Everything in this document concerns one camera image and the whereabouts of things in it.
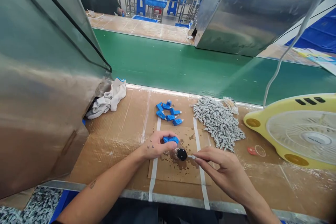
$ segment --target tattoo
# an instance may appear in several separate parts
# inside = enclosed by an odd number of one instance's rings
[[[95,179],[94,181],[92,181],[92,183],[91,183],[90,186],[89,186],[90,189],[92,189],[92,188],[95,186],[96,180],[97,180],[97,179]]]

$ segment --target yellow fan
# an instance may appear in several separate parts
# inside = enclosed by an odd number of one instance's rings
[[[283,159],[307,168],[336,169],[336,94],[295,96],[250,112],[244,123]]]

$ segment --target small bottle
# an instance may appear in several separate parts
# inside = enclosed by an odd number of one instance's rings
[[[185,161],[188,156],[186,150],[183,148],[176,148],[175,150],[173,150],[173,155],[174,158],[181,161]]]

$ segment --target hand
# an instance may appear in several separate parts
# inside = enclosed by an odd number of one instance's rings
[[[117,8],[117,14],[118,14],[118,16],[122,16],[123,15],[123,13],[124,13],[124,15],[125,15],[125,11],[123,10],[123,9],[121,9],[121,8]]]
[[[213,181],[230,198],[244,207],[249,207],[261,197],[235,154],[208,146],[195,153],[194,156],[197,157],[196,163],[209,174]],[[214,169],[207,163],[209,161],[219,164],[220,168]]]
[[[172,131],[155,131],[138,149],[145,159],[158,158],[164,152],[173,150],[177,147],[175,142],[167,142],[163,144],[163,137],[177,137]]]

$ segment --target white cloth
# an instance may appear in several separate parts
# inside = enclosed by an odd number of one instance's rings
[[[86,117],[90,120],[106,113],[107,111],[117,111],[117,105],[122,98],[126,96],[126,80],[117,78],[112,81],[111,90],[105,92],[104,95],[98,98],[91,110],[86,113]]]

